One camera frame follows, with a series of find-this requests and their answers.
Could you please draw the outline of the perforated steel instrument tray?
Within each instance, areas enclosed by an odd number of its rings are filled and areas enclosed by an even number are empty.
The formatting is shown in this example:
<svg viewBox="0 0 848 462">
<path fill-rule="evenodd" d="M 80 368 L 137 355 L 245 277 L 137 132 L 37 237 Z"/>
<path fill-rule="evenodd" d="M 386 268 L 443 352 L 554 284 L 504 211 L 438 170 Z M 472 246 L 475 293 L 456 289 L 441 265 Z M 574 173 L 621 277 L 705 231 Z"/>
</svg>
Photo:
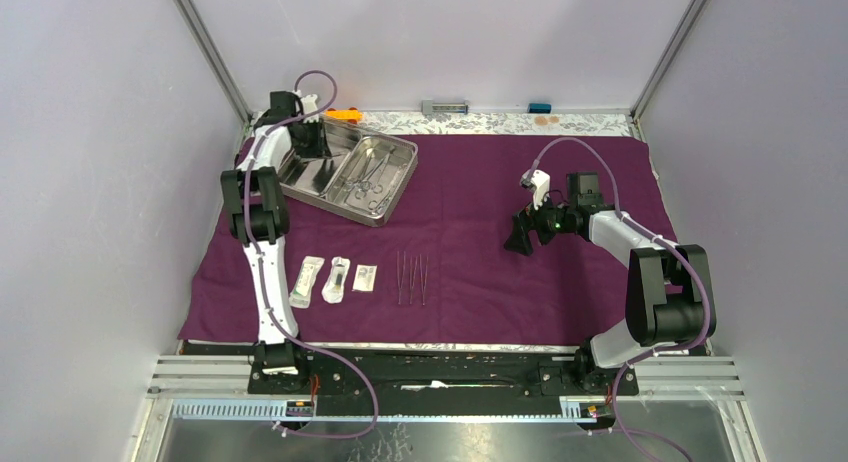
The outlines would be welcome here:
<svg viewBox="0 0 848 462">
<path fill-rule="evenodd" d="M 323 125 L 331 156 L 287 155 L 278 171 L 283 194 L 369 227 L 385 225 L 418 165 L 418 146 L 337 119 Z"/>
</svg>

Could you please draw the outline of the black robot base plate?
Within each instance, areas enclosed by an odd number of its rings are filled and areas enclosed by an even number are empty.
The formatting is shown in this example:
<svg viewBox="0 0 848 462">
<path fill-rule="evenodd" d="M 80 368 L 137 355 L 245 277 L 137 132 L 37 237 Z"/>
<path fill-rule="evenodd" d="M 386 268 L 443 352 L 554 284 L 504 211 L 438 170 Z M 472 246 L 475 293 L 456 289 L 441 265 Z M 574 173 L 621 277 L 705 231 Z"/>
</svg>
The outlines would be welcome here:
<svg viewBox="0 0 848 462">
<path fill-rule="evenodd" d="M 614 395 L 639 393 L 634 370 L 585 370 L 575 355 L 520 352 L 457 352 L 302 348 L 301 377 L 256 380 L 254 356 L 247 391 L 251 395 L 302 396 L 346 407 L 374 410 L 384 403 L 399 409 L 436 405 L 484 410 L 516 408 L 521 399 L 588 401 L 606 405 Z"/>
</svg>

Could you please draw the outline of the steel tweezers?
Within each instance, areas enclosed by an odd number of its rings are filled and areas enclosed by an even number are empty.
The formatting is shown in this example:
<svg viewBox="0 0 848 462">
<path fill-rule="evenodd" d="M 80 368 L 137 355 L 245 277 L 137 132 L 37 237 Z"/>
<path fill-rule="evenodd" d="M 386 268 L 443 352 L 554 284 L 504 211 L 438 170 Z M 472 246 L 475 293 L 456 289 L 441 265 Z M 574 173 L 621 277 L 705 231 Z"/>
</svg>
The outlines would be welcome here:
<svg viewBox="0 0 848 462">
<path fill-rule="evenodd" d="M 429 274 L 429 256 L 422 255 L 421 256 L 421 266 L 420 266 L 420 278 L 421 278 L 421 305 L 427 305 L 427 285 L 428 285 L 428 274 Z"/>
<path fill-rule="evenodd" d="M 396 262 L 396 285 L 397 285 L 397 303 L 399 305 L 403 302 L 403 287 L 406 276 L 406 253 L 399 251 L 397 253 L 397 262 Z"/>
</svg>

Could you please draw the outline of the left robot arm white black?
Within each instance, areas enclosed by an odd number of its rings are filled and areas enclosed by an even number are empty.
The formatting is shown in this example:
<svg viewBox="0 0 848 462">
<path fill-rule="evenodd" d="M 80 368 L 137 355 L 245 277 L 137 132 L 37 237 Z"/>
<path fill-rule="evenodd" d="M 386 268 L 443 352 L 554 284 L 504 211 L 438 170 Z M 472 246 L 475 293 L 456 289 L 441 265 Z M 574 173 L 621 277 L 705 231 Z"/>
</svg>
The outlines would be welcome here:
<svg viewBox="0 0 848 462">
<path fill-rule="evenodd" d="M 283 160 L 327 155 L 315 94 L 276 91 L 270 108 L 248 138 L 247 153 L 220 176 L 230 233 L 241 244 L 252 275 L 258 310 L 254 356 L 256 380 L 272 380 L 288 393 L 309 383 L 310 367 L 302 360 L 298 324 L 289 301 L 285 236 L 290 214 L 279 180 Z"/>
</svg>

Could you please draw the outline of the steel scalpel handle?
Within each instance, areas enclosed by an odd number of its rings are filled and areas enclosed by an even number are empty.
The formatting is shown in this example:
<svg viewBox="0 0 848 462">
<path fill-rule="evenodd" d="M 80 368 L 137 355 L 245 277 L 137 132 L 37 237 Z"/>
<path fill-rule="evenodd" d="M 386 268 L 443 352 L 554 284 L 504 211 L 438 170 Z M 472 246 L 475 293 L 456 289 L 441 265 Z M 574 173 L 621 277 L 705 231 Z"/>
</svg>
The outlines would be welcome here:
<svg viewBox="0 0 848 462">
<path fill-rule="evenodd" d="M 408 304 L 409 305 L 412 305 L 414 303 L 417 277 L 418 277 L 418 274 L 419 274 L 419 261 L 420 261 L 420 258 L 418 256 L 412 257 L 410 259 L 409 288 L 408 288 L 408 294 L 409 294 Z"/>
</svg>

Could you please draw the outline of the small white sterile packet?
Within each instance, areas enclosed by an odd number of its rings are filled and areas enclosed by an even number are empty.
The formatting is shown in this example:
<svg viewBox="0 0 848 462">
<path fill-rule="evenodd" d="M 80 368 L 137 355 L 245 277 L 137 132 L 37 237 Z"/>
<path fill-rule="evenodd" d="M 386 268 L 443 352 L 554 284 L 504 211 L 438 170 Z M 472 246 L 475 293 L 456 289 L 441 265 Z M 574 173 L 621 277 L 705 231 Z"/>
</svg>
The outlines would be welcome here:
<svg viewBox="0 0 848 462">
<path fill-rule="evenodd" d="M 373 292 L 376 272 L 376 265 L 358 265 L 354 274 L 352 290 L 355 292 Z"/>
</svg>

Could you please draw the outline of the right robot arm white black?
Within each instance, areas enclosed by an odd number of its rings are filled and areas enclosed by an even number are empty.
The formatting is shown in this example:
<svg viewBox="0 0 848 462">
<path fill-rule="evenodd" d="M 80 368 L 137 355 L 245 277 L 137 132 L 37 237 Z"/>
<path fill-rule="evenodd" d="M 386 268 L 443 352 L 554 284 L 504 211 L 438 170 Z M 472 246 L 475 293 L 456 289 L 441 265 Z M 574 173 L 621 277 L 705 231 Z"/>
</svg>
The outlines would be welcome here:
<svg viewBox="0 0 848 462">
<path fill-rule="evenodd" d="M 574 234 L 611 254 L 627 270 L 625 315 L 588 339 L 576 352 L 575 384 L 597 394 L 613 380 L 613 368 L 645 352 L 685 350 L 714 329 L 708 259 L 697 245 L 680 245 L 637 223 L 616 202 L 606 203 L 595 172 L 571 173 L 567 199 L 555 204 L 550 177 L 531 169 L 520 184 L 530 202 L 512 217 L 506 250 L 534 252 L 530 236 L 546 245 L 558 234 Z"/>
</svg>

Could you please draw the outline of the long white sterile packet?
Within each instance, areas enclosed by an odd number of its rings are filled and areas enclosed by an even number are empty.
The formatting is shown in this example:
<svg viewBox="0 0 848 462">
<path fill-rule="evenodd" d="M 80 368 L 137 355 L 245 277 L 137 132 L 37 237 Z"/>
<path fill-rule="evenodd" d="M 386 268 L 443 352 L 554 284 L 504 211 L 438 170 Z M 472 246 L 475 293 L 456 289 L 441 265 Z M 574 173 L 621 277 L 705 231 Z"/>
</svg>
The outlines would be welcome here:
<svg viewBox="0 0 848 462">
<path fill-rule="evenodd" d="M 304 258 L 289 295 L 289 302 L 293 308 L 307 309 L 310 306 L 313 288 L 324 262 L 325 259 L 322 257 L 306 256 Z"/>
</svg>

